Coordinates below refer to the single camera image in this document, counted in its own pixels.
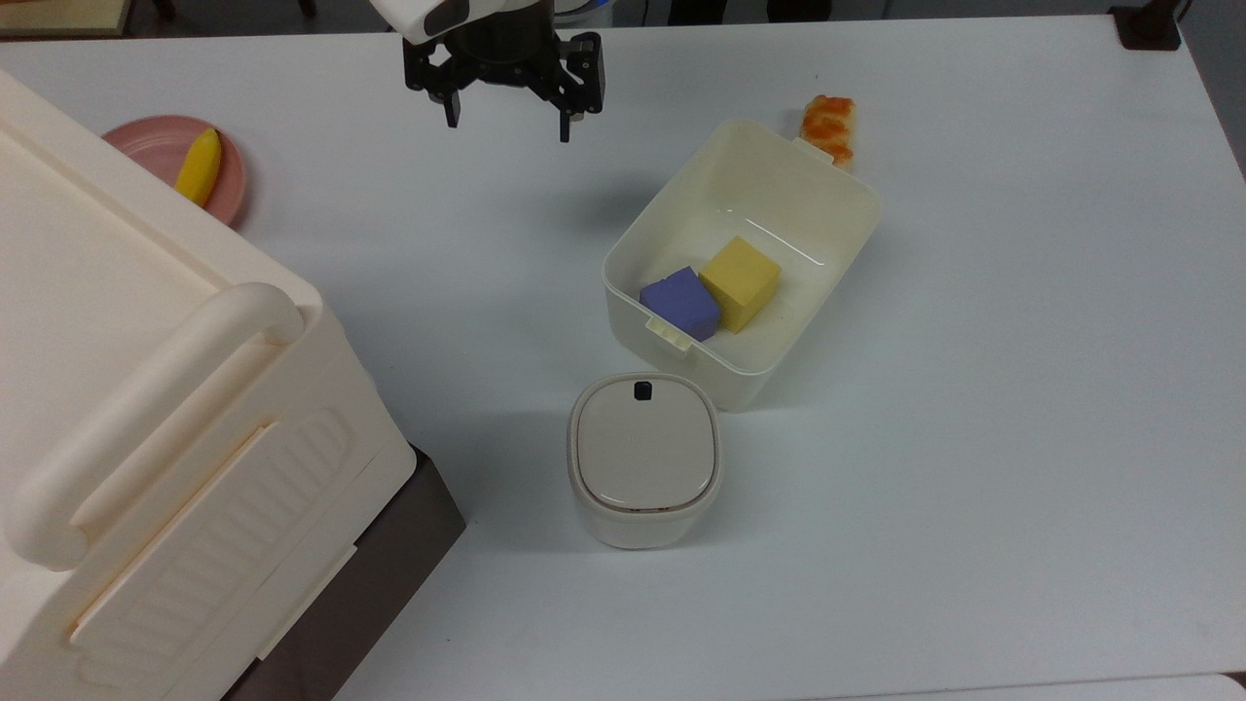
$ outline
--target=box handle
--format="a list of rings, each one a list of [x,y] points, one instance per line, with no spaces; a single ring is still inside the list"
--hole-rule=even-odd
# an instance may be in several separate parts
[[[303,314],[284,291],[245,281],[209,296],[126,381],[69,433],[9,499],[4,530],[14,553],[52,572],[86,557],[78,507],[257,332],[274,345],[303,335]]]
[[[796,138],[792,138],[791,142],[795,143],[796,147],[800,148],[801,151],[805,151],[806,153],[811,153],[814,156],[817,156],[819,158],[822,158],[824,161],[829,161],[832,166],[835,164],[835,156],[831,156],[826,151],[822,151],[821,148],[819,148],[817,146],[814,146],[812,143],[805,141],[804,138],[801,138],[801,137],[797,136]]]
[[[692,347],[693,344],[693,336],[679,330],[679,327],[670,321],[660,316],[649,316],[644,327],[652,330],[658,334],[659,337],[665,340],[663,347],[670,350],[670,352],[677,357],[683,359],[688,355],[688,349]]]

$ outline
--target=white plastic bin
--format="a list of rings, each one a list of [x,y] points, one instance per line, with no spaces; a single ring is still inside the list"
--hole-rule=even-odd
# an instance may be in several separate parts
[[[415,456],[320,294],[0,71],[0,699],[214,701]]]
[[[878,223],[867,184],[801,139],[733,120],[719,126],[606,256],[611,327],[658,370],[685,377],[728,412],[770,380]],[[640,288],[700,268],[740,235],[782,266],[774,299],[739,334],[704,342],[657,316]]]

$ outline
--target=purple sponge block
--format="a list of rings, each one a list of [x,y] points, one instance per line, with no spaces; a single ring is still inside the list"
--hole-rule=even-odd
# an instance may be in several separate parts
[[[721,314],[692,268],[678,270],[642,289],[640,303],[697,340],[714,335]]]

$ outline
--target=pink plate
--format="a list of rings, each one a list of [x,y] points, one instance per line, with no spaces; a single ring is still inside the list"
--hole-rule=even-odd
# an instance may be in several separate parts
[[[191,142],[208,127],[216,128],[194,117],[161,115],[123,123],[103,134],[103,139],[172,187]],[[217,132],[221,134],[221,173],[203,208],[226,224],[232,224],[242,209],[247,171],[234,142],[219,128]]]

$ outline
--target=yellow cube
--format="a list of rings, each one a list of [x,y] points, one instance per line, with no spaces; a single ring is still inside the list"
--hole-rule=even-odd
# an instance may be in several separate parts
[[[723,327],[740,332],[774,296],[779,270],[778,263],[739,235],[701,268],[701,283],[723,311]]]

